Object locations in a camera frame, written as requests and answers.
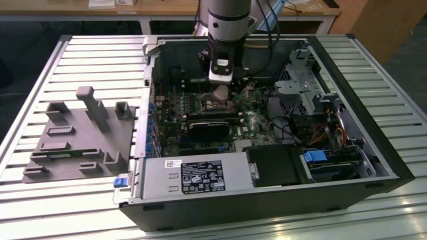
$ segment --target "aluminum extrusion table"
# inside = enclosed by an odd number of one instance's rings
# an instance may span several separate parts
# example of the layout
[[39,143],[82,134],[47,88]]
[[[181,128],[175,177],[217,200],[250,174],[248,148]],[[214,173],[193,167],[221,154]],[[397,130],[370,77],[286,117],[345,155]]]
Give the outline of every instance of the aluminum extrusion table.
[[97,89],[95,97],[106,106],[117,101],[141,105],[145,36],[65,37],[0,146],[0,239],[360,240],[426,237],[427,116],[358,40],[334,35],[320,39],[417,176],[412,183],[370,197],[346,210],[150,233],[141,231],[113,201],[114,177],[21,183],[49,121],[45,114],[49,102],[66,101],[70,108],[83,108],[75,90],[91,85]]

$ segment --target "gray plastic bracket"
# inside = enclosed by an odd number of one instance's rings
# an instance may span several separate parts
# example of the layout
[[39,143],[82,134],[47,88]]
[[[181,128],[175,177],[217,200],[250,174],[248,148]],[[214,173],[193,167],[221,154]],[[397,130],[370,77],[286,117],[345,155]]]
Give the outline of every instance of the gray plastic bracket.
[[97,161],[81,162],[79,170],[83,174],[94,174],[103,171],[102,166]]

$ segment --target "cable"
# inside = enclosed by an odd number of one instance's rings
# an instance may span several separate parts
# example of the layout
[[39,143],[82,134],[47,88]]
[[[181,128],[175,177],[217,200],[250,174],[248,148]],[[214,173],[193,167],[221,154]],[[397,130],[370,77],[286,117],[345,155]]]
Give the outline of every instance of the cable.
[[286,1],[288,1],[290,4],[294,5],[294,8],[296,8],[296,9],[293,9],[293,8],[290,8],[290,7],[288,7],[288,6],[286,6],[286,8],[288,8],[288,9],[292,9],[292,10],[294,10],[294,11],[297,12],[297,21],[298,21],[300,18],[301,18],[300,12],[304,13],[304,11],[300,11],[300,10],[297,9],[297,5],[294,4],[294,2],[290,2],[290,0],[286,0]]
[[274,48],[272,47],[273,44],[274,44],[274,40],[273,40],[273,32],[270,30],[270,24],[269,24],[269,21],[268,21],[268,17],[266,17],[266,13],[265,13],[265,10],[264,10],[264,7],[262,7],[262,4],[261,4],[261,0],[257,0],[257,4],[258,4],[258,8],[260,8],[260,11],[262,13],[262,16],[265,18],[265,21],[266,21],[266,25],[268,25],[268,34],[269,34],[269,60],[265,64],[265,66],[254,73],[250,73],[249,76],[253,77],[256,76],[257,74],[260,74],[262,71],[266,70],[266,68],[269,67],[272,61],[273,61],[273,58],[274,58]]
[[195,16],[194,16],[194,25],[198,24],[198,17],[201,17],[201,0],[199,0],[199,3],[198,3],[198,10],[197,10]]
[[[277,46],[277,44],[278,44],[278,42],[280,42],[280,40],[281,40],[281,27],[280,27],[278,15],[277,15],[277,12],[276,12],[276,10],[274,10],[274,8],[273,8],[273,5],[270,4],[270,1],[266,0],[266,2],[268,2],[268,5],[269,5],[272,14],[273,14],[273,16],[274,16],[274,19],[276,19],[276,33],[277,33],[277,38],[276,38],[276,41],[274,41],[274,42],[270,42],[270,43],[269,43],[269,45],[261,45],[261,44],[256,44],[256,43],[249,43],[249,42],[246,42],[244,46],[245,46],[246,48],[249,48],[249,49],[270,49],[270,48],[273,48],[273,47]],[[261,13],[262,13],[262,15],[264,15],[265,22],[266,22],[266,25],[268,25],[268,33],[272,34],[270,24],[269,24],[269,21],[268,21],[266,13],[265,13],[261,5],[258,5],[258,6],[260,6],[260,10],[261,10]]]
[[280,28],[280,19],[278,19],[278,15],[277,15],[277,12],[273,8],[273,5],[270,4],[270,1],[266,0],[268,2],[268,5],[269,5],[269,8],[270,8],[270,11],[272,11],[272,14],[274,16],[274,20],[276,20],[276,33],[277,33],[277,38],[276,38],[276,41],[273,43],[273,45],[270,46],[272,48],[277,46],[280,40],[281,40],[281,28]]

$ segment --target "sticker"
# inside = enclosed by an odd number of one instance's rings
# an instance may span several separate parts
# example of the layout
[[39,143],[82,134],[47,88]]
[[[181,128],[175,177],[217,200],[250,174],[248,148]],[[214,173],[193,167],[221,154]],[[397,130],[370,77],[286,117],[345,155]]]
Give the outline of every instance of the sticker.
[[181,175],[183,194],[226,191],[222,161],[183,163],[181,165]]
[[118,14],[137,14],[137,11],[118,11]]
[[182,166],[182,160],[166,160],[165,161],[165,168],[179,168]]

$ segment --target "warning label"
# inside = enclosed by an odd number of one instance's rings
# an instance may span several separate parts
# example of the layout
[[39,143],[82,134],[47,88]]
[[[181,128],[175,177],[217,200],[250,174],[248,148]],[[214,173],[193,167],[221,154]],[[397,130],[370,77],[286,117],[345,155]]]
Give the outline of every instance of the warning label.
[[222,161],[183,163],[181,175],[185,194],[226,191]]

